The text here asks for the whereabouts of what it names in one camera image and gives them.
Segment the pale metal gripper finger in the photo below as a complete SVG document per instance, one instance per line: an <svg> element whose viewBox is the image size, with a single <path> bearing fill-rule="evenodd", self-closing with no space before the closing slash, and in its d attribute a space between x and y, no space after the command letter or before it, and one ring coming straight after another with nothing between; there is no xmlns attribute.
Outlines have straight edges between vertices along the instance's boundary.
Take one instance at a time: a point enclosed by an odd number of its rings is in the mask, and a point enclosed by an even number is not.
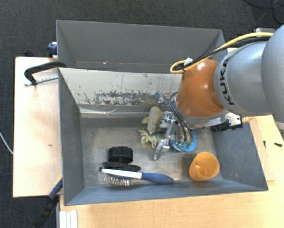
<svg viewBox="0 0 284 228"><path fill-rule="evenodd" d="M160 160L161 157L169 151L169 141L162 139L160 142L157 144L154 155L153 155L153 160L157 161Z"/></svg>

